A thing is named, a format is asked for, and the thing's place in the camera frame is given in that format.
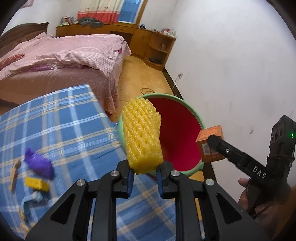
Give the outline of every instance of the orange box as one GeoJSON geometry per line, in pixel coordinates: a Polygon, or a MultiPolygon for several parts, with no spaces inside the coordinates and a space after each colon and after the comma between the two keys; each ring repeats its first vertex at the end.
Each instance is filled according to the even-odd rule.
{"type": "Polygon", "coordinates": [[[198,134],[196,139],[196,144],[198,150],[200,152],[200,156],[203,162],[212,162],[212,161],[219,161],[223,160],[225,157],[221,155],[219,152],[216,152],[214,149],[210,148],[207,144],[207,138],[210,135],[216,135],[222,139],[224,139],[222,126],[213,126],[208,129],[201,130],[198,134]]]}

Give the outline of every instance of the red patterned pillow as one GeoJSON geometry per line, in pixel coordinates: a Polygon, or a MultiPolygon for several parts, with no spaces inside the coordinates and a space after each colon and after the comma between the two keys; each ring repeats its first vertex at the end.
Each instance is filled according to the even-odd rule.
{"type": "Polygon", "coordinates": [[[6,59],[2,60],[0,62],[0,70],[2,70],[3,68],[5,68],[6,66],[10,65],[13,62],[20,60],[24,56],[25,56],[24,53],[23,54],[17,54],[17,55],[14,55],[14,56],[10,57],[10,58],[6,58],[6,59]]]}

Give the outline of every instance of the green bucket rim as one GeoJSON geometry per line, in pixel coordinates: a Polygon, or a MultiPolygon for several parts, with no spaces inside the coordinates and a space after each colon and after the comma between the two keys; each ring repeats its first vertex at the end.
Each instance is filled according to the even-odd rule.
{"type": "MultiPolygon", "coordinates": [[[[174,101],[180,103],[181,105],[185,106],[195,116],[195,118],[197,119],[202,130],[205,129],[205,124],[203,123],[200,115],[189,104],[187,104],[185,101],[183,101],[182,99],[180,99],[178,97],[175,97],[175,96],[169,95],[169,94],[159,94],[159,93],[146,94],[146,95],[142,95],[140,97],[143,97],[145,99],[161,97],[161,98],[174,100],[174,101]]],[[[118,135],[119,135],[119,140],[120,140],[122,149],[126,152],[126,144],[125,144],[124,133],[123,133],[122,113],[120,114],[119,120],[118,120],[118,135]]],[[[187,176],[191,176],[191,175],[195,174],[197,171],[201,171],[203,166],[204,166],[204,163],[200,159],[200,161],[198,162],[198,164],[194,168],[187,170],[187,171],[180,171],[180,172],[187,175],[187,176]]]]}

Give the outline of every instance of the wall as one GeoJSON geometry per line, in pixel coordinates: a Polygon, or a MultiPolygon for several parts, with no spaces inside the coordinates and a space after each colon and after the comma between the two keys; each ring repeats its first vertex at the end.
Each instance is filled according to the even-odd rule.
{"type": "MultiPolygon", "coordinates": [[[[296,121],[296,42],[265,0],[181,0],[169,20],[177,40],[166,64],[205,125],[262,164],[272,126],[296,121]]],[[[245,175],[227,160],[213,163],[218,183],[236,200],[245,175]]],[[[289,183],[296,184],[296,163],[289,183]]]]}
{"type": "Polygon", "coordinates": [[[3,33],[23,23],[49,22],[47,33],[56,33],[63,16],[77,18],[81,0],[35,0],[33,6],[21,8],[12,17],[3,33]]]}
{"type": "Polygon", "coordinates": [[[140,24],[147,29],[167,28],[178,0],[148,0],[140,24]]]}

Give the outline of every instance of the purple object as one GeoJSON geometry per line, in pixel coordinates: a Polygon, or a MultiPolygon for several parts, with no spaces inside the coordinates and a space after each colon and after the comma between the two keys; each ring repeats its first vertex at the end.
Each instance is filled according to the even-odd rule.
{"type": "Polygon", "coordinates": [[[53,179],[54,170],[50,160],[35,153],[31,148],[25,149],[25,162],[29,168],[42,177],[53,179]]]}

